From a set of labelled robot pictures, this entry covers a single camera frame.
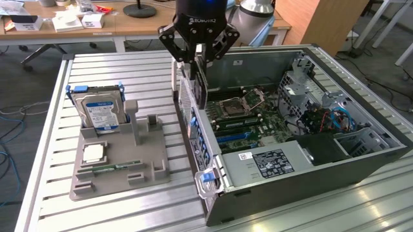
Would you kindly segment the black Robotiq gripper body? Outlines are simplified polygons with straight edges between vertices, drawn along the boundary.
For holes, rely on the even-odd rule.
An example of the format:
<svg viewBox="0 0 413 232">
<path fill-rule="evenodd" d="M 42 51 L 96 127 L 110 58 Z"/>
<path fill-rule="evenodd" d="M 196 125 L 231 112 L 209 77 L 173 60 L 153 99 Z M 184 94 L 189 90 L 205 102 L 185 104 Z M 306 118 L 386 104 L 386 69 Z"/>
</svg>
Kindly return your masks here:
<svg viewBox="0 0 413 232">
<path fill-rule="evenodd" d="M 211 44 L 225 29 L 225 0 L 177 0 L 173 27 L 187 45 Z"/>
</svg>

